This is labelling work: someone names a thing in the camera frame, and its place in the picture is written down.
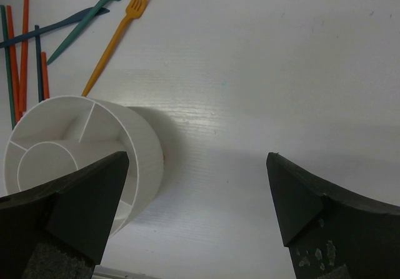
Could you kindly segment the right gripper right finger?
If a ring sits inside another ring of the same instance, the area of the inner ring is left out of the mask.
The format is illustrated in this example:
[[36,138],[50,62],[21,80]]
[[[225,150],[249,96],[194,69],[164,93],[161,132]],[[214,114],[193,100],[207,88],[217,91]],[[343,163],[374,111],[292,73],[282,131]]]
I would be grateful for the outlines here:
[[278,153],[266,169],[296,278],[399,278],[399,207],[324,180]]

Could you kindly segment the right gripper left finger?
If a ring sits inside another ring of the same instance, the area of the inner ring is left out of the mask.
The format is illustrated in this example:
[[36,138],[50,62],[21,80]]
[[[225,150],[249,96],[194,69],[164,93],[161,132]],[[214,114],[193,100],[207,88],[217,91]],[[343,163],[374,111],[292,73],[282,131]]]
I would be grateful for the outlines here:
[[129,168],[117,151],[1,198],[1,278],[91,278],[101,263]]

